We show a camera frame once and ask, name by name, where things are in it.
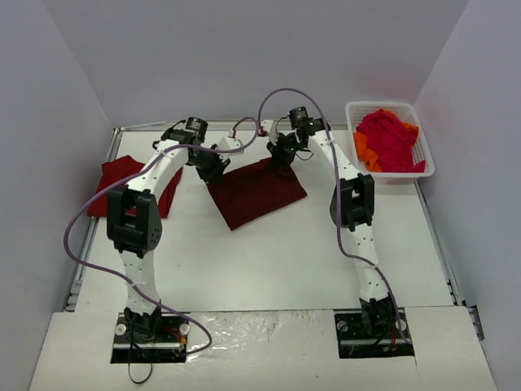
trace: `white backdrop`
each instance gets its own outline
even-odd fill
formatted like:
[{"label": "white backdrop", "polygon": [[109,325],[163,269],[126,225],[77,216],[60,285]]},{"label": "white backdrop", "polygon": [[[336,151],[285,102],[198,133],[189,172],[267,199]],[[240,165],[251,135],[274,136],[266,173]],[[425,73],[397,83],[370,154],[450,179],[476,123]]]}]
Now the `white backdrop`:
[{"label": "white backdrop", "polygon": [[[331,121],[413,103],[467,0],[44,0],[113,125],[254,114],[281,86]],[[284,94],[267,116],[301,102]]]},{"label": "white backdrop", "polygon": [[63,230],[95,189],[111,131],[39,0],[0,2],[0,91],[0,389],[18,391],[63,308],[74,273]]},{"label": "white backdrop", "polygon": [[520,16],[472,1],[416,102],[436,166],[422,189],[500,390],[521,383]]}]

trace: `laundry basket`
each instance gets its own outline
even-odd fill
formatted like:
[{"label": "laundry basket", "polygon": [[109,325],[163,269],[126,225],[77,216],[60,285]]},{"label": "laundry basket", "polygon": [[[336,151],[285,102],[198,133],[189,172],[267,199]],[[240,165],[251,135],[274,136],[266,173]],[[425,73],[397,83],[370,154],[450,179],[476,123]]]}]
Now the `laundry basket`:
[{"label": "laundry basket", "polygon": [[[408,122],[419,128],[419,135],[416,144],[413,147],[413,161],[415,164],[425,161],[425,172],[423,173],[374,173],[366,169],[363,161],[358,160],[355,140],[352,134],[357,131],[357,126],[367,114],[376,112],[380,108],[385,108],[390,112],[394,112],[402,122]],[[348,119],[349,143],[352,156],[354,156],[353,164],[364,174],[369,173],[373,176],[377,183],[410,183],[421,177],[429,177],[434,173],[434,164],[432,163],[431,153],[427,146],[427,140],[423,134],[420,120],[414,111],[414,108],[407,103],[398,102],[351,102],[345,107],[345,115]]]}]

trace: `white tabletop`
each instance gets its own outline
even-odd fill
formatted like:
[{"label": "white tabletop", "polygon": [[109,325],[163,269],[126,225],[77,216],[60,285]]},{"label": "white tabletop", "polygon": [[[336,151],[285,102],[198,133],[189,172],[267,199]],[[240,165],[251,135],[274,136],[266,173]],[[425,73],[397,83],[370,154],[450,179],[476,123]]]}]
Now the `white tabletop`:
[{"label": "white tabletop", "polygon": [[[415,357],[340,359],[330,310],[192,314],[214,338],[184,364],[155,364],[139,389],[493,391],[464,307],[405,309]],[[125,364],[110,364],[117,313],[58,313],[31,391],[138,389]],[[188,348],[205,343],[192,326]],[[142,379],[147,364],[133,364]]]},{"label": "white tabletop", "polygon": [[[118,156],[147,161],[162,132],[123,133]],[[207,133],[205,145],[225,132]],[[252,132],[239,132],[244,141]],[[258,139],[227,171],[269,157]],[[358,308],[357,274],[343,257],[329,215],[333,183],[315,160],[292,165],[308,196],[231,232],[199,179],[185,167],[163,236],[155,251],[158,292],[181,311]],[[398,304],[452,305],[440,261],[413,184],[376,188],[374,240]],[[106,221],[100,219],[89,261],[123,271]],[[76,311],[121,311],[125,284],[87,270]]]}]

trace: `folded cloth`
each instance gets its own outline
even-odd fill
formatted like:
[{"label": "folded cloth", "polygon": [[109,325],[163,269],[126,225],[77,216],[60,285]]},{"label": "folded cloth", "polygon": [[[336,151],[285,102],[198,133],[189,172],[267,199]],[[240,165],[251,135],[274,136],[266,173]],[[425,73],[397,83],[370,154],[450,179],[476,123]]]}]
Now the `folded cloth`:
[{"label": "folded cloth", "polygon": [[307,195],[291,166],[271,158],[224,174],[208,191],[232,231]]},{"label": "folded cloth", "polygon": [[358,158],[370,171],[422,173],[425,161],[415,165],[412,153],[418,132],[417,126],[402,123],[388,110],[380,109],[368,114],[354,134]]},{"label": "folded cloth", "polygon": [[[138,173],[144,167],[143,163],[135,161],[130,156],[123,156],[119,159],[108,161],[107,163],[103,163],[101,165],[102,177],[99,181],[98,188],[96,189],[96,194],[99,193],[106,187],[109,187],[114,182],[117,182],[129,175]],[[176,188],[181,180],[182,169],[177,171],[177,173],[173,176],[172,180],[167,185],[166,189],[164,189],[163,194],[160,197],[158,202],[158,207],[160,210],[160,217],[166,218],[170,212],[170,206],[172,206],[173,197],[176,193]],[[87,215],[89,217],[106,217],[107,216],[107,195],[103,195],[99,200],[96,200],[87,211]]]}]

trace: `wire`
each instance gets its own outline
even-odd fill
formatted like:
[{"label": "wire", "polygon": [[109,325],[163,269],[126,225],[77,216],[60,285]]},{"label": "wire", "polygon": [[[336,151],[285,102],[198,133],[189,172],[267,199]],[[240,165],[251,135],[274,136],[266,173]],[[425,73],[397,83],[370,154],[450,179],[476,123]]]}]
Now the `wire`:
[{"label": "wire", "polygon": [[389,323],[387,324],[387,330],[385,332],[383,332],[382,334],[380,334],[380,336],[378,337],[378,339],[373,342],[371,345],[372,346],[376,346],[377,344],[379,344],[380,342],[382,342],[382,339],[387,335],[389,334],[389,332],[391,331],[391,325],[392,325],[392,320],[389,319]]},{"label": "wire", "polygon": [[396,350],[396,333],[391,332],[391,349]]},{"label": "wire", "polygon": [[301,159],[302,161],[307,161],[309,159],[311,159],[313,157],[314,153],[311,152],[311,155],[309,155],[309,157],[306,157],[305,159],[303,157],[300,157],[298,153],[295,153],[295,156],[298,157],[299,159]]},{"label": "wire", "polygon": [[[277,128],[278,128],[278,123],[280,121],[282,121],[284,118],[288,118],[288,116],[281,116],[278,120],[277,120],[277,123],[275,124],[275,133],[277,133]],[[302,149],[301,151],[303,152],[311,152],[309,149]],[[298,153],[295,153],[295,156],[298,157],[299,159],[301,159],[302,161],[307,161],[309,159],[311,159],[313,157],[314,153],[311,152],[311,156],[310,157],[307,157],[307,158],[303,158],[303,157],[300,157]]]},{"label": "wire", "polygon": [[165,330],[168,334],[172,334],[173,336],[175,336],[176,339],[177,339],[177,342],[181,342],[181,341],[179,340],[179,335],[178,335],[174,330],[172,330],[172,329],[170,329],[170,328],[168,328],[168,327],[165,327],[164,330]]},{"label": "wire", "polygon": [[[239,126],[242,122],[246,121],[246,120],[250,120],[250,121],[253,121],[255,123],[255,126],[257,128],[257,130],[260,128],[259,126],[259,122],[252,116],[246,116],[242,119],[240,119],[239,121],[237,121],[234,125],[234,130],[237,129],[237,126]],[[90,200],[88,200],[81,208],[80,210],[72,217],[71,221],[69,222],[69,224],[67,224],[67,227],[65,228],[65,232],[63,233],[63,248],[65,249],[65,252],[67,253],[67,255],[73,260],[75,261],[76,263],[80,264],[80,265],[83,265],[85,267],[89,267],[91,269],[95,269],[95,270],[100,270],[100,271],[104,271],[105,273],[110,273],[111,275],[115,275],[116,277],[119,277],[120,279],[123,279],[128,285],[130,285],[132,287],[132,289],[139,295],[141,296],[143,299],[145,299],[146,301],[149,301],[150,303],[160,307],[161,309],[169,312],[170,314],[174,314],[176,316],[179,316],[180,318],[183,318],[185,320],[187,320],[188,322],[192,322],[195,326],[199,327],[203,332],[204,334],[206,334],[206,337],[208,338],[208,343],[206,345],[203,345],[199,348],[196,348],[196,349],[193,349],[191,351],[187,351],[183,354],[180,354],[180,356],[187,356],[189,354],[194,354],[194,353],[198,353],[200,351],[203,351],[207,348],[209,348],[211,345],[212,345],[212,335],[210,334],[210,332],[208,331],[208,329],[203,326],[203,324],[201,324],[199,321],[193,319],[192,317],[190,317],[189,315],[186,315],[186,314],[183,314],[179,311],[176,311],[175,309],[161,303],[160,301],[155,301],[154,299],[152,299],[151,297],[149,297],[148,295],[146,295],[145,293],[143,293],[141,291],[141,289],[138,288],[137,285],[134,284],[133,280],[129,277],[127,277],[126,275],[120,273],[119,271],[116,271],[116,270],[113,270],[113,269],[110,269],[108,267],[104,267],[104,266],[100,266],[100,265],[94,265],[94,264],[91,264],[87,261],[82,261],[78,256],[76,256],[72,250],[71,250],[71,246],[69,244],[69,236],[71,234],[71,230],[72,230],[72,227],[74,226],[74,224],[78,221],[78,219],[83,215],[83,213],[85,213],[85,211],[96,201],[98,200],[99,198],[103,197],[105,194],[107,194],[110,190],[114,189],[115,187],[118,187],[118,186],[121,186],[125,183],[127,183],[129,180],[131,179],[134,179],[136,177],[139,177],[139,176],[142,176],[143,174],[146,174],[148,171],[151,170],[151,168],[156,165],[162,158],[163,156],[168,153],[168,152],[171,152],[171,151],[174,151],[176,149],[180,149],[180,148],[190,148],[190,149],[195,149],[195,150],[198,150],[198,151],[205,151],[205,152],[214,152],[214,153],[235,153],[235,152],[240,152],[240,151],[243,151],[244,149],[248,148],[250,145],[253,144],[253,142],[255,141],[255,139],[257,138],[258,136],[258,131],[255,131],[253,133],[253,137],[250,141],[248,141],[246,144],[244,144],[243,146],[241,147],[238,147],[238,148],[235,148],[235,149],[230,149],[228,151],[222,151],[222,150],[219,150],[219,149],[211,149],[211,148],[206,148],[206,147],[201,147],[199,145],[187,145],[187,144],[178,144],[178,145],[174,145],[172,147],[169,147],[169,148],[166,148],[163,153],[159,154],[143,171],[140,171],[138,173],[135,173],[135,174],[132,174],[132,175],[129,175],[128,177],[126,178],[123,178],[115,183],[113,183],[111,186],[109,187],[106,187],[104,188],[103,190],[101,190],[98,194],[94,195],[92,198],[90,198]]]},{"label": "wire", "polygon": [[129,372],[129,378],[132,380],[132,382],[136,385],[140,385],[140,384],[145,384],[147,382],[148,379],[150,379],[150,376],[152,376],[152,372],[154,371],[154,366],[152,365],[152,362],[150,362],[150,372],[148,372],[148,375],[145,379],[143,380],[140,380],[140,381],[136,381],[134,380],[134,378],[132,377],[132,375],[130,375],[130,363],[132,361],[132,348],[136,348],[137,351],[141,351],[141,347],[137,344],[134,344],[134,330],[133,330],[133,325],[134,325],[134,321],[130,322],[130,327],[129,327],[129,333],[130,333],[130,338],[129,338],[129,366],[128,366],[128,372]]},{"label": "wire", "polygon": [[[176,122],[175,124],[173,124],[172,126],[170,126],[169,129],[174,129],[177,125],[184,124],[184,123],[186,123],[186,120],[180,120],[180,121]],[[159,144],[159,143],[160,143],[160,140],[154,141],[152,143],[152,148],[157,149],[157,144]]]},{"label": "wire", "polygon": [[[307,98],[309,100],[309,102],[311,102],[313,104],[313,106],[317,109],[318,114],[320,115],[322,121],[324,122],[324,125],[325,125],[324,127],[325,127],[325,130],[326,130],[327,139],[331,140],[330,126],[326,125],[327,124],[326,116],[324,116],[324,112],[320,109],[320,106],[318,106],[318,103],[315,102],[315,100],[311,96],[309,96],[308,94],[306,94],[305,92],[303,92],[301,90],[297,90],[296,88],[283,87],[283,88],[278,88],[278,89],[276,89],[274,91],[271,91],[264,98],[264,100],[262,101],[262,103],[259,106],[259,112],[257,113],[257,122],[261,123],[262,109],[265,106],[265,104],[268,101],[268,99],[271,96],[277,94],[278,92],[282,92],[282,91],[295,92],[295,93],[300,94],[300,95],[304,96],[305,98]],[[335,193],[336,193],[336,216],[335,216],[335,223],[336,223],[336,240],[337,240],[337,243],[339,245],[339,250],[340,250],[340,252],[344,256],[346,256],[348,258],[352,258],[352,259],[357,259],[359,261],[363,261],[367,265],[371,266],[373,269],[376,270],[376,272],[380,275],[380,277],[382,278],[382,281],[385,283],[385,285],[387,287],[387,291],[389,293],[389,298],[391,299],[392,306],[394,307],[394,312],[395,312],[396,319],[399,319],[400,318],[400,310],[398,308],[398,304],[396,303],[396,298],[394,296],[394,293],[392,292],[391,284],[389,283],[389,281],[385,277],[385,274],[380,270],[379,267],[377,267],[369,259],[361,257],[361,256],[356,255],[356,254],[350,254],[350,253],[346,252],[345,249],[344,249],[344,246],[342,245],[342,215],[341,215],[341,210],[342,210],[341,206],[342,205],[341,205],[341,201],[340,201],[339,164],[338,164],[338,160],[337,160],[337,156],[336,156],[335,145],[333,143],[330,143],[330,145],[331,145],[331,154],[333,156],[333,166],[334,166],[334,171],[335,171],[335,182],[336,182],[336,187],[335,187]],[[412,342],[410,340],[408,340],[407,338],[405,338],[404,332],[401,330],[401,327],[399,327],[398,332],[400,333],[400,336],[405,341],[405,343],[407,343],[409,345],[412,345]]]}]

